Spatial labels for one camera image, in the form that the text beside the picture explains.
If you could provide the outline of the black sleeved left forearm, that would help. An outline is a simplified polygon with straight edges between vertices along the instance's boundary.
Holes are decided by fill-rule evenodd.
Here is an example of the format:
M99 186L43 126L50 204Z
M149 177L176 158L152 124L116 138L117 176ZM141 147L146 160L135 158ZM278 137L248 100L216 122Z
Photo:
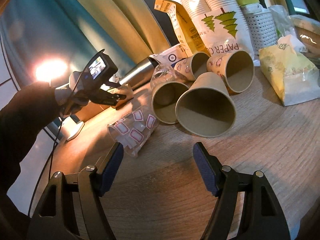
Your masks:
M7 192L40 130L57 118L59 111L54 89L46 82L22 88L1 109L1 239L26 238L30 219Z

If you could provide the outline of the gloved left hand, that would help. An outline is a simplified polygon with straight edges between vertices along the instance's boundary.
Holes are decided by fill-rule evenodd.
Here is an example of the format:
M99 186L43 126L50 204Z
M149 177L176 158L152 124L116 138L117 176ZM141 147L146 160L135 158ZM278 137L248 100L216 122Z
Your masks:
M72 72L68 83L54 90L55 100L60 106L62 118L78 113L89 102L88 98L81 94L84 87L82 81L79 80L80 74L77 71Z

